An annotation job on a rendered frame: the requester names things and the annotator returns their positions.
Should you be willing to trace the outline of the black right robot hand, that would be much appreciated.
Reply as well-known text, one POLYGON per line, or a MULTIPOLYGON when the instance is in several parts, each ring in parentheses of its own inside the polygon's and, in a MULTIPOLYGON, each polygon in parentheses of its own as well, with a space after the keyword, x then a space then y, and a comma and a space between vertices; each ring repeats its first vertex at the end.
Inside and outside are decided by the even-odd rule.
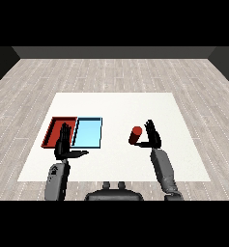
POLYGON ((148 136, 147 142, 136 143, 136 146, 140 148, 153 148, 160 149, 161 148, 161 139, 156 131, 154 122, 152 120, 146 121, 144 124, 148 136))

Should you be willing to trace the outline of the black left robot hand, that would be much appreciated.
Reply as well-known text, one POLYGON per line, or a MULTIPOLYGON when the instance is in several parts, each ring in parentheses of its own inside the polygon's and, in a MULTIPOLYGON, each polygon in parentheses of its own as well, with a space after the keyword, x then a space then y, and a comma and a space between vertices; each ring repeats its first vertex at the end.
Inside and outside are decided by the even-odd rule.
POLYGON ((56 141, 54 155, 57 160, 64 160, 68 158, 78 158, 82 155, 88 154, 87 151, 70 151, 70 136, 71 127, 63 123, 60 129, 60 136, 56 141))

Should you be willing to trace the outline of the red shallow open box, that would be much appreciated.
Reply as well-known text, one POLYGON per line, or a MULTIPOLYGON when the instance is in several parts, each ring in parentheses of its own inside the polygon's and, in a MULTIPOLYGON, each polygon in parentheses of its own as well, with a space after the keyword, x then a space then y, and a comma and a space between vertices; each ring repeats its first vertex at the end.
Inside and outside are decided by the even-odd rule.
POLYGON ((70 138, 72 138, 77 117, 53 117, 50 121, 46 134, 44 135, 42 148, 54 149, 57 140, 60 137, 60 130, 63 123, 66 123, 70 128, 70 138))

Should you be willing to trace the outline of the small red can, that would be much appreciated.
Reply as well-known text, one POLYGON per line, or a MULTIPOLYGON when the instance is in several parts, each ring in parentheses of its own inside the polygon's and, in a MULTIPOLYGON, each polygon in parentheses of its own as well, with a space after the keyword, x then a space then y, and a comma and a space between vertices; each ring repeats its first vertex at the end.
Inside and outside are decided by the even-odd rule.
POLYGON ((142 134, 142 128, 140 126, 135 126, 129 136, 129 143, 134 145, 142 134))

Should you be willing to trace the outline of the light blue shallow open box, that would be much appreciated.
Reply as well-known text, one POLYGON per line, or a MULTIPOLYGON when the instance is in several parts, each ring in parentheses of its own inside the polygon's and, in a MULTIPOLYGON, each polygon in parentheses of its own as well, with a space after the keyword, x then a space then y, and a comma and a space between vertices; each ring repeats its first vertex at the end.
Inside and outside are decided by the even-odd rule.
POLYGON ((99 149, 101 117, 79 117, 72 136, 72 149, 99 149))

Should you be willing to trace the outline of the dark grey robot body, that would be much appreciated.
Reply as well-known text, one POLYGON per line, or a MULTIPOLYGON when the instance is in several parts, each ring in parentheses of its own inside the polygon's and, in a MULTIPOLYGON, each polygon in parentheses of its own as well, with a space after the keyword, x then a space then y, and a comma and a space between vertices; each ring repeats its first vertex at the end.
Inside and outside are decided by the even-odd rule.
POLYGON ((143 197, 140 193, 127 190, 123 181, 118 182, 117 189, 111 189, 110 182, 105 181, 102 189, 88 193, 85 201, 143 201, 143 197))

